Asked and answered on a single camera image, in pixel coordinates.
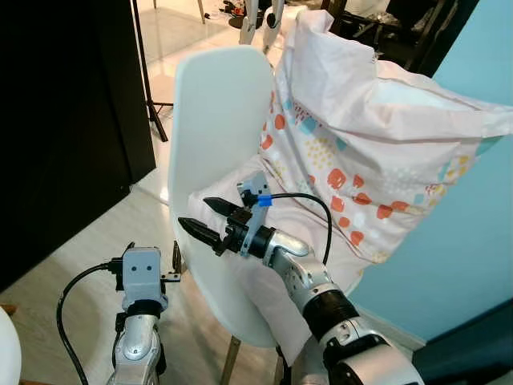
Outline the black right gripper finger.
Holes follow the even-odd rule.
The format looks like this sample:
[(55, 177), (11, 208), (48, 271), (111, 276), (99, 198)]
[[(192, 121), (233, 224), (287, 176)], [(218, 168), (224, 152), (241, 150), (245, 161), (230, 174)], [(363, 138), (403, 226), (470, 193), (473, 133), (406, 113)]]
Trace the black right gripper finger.
[(209, 228), (202, 221), (194, 219), (194, 217), (179, 217), (177, 223), (190, 236), (200, 241), (203, 245), (210, 246), (212, 250), (225, 250), (227, 243), (220, 237), (219, 232)]
[(203, 198), (203, 202), (213, 210), (215, 213), (219, 213), (219, 215), (227, 217), (227, 219), (235, 219), (235, 220), (245, 220), (246, 219), (246, 209), (241, 208), (235, 203), (227, 201), (221, 197), (206, 197)]

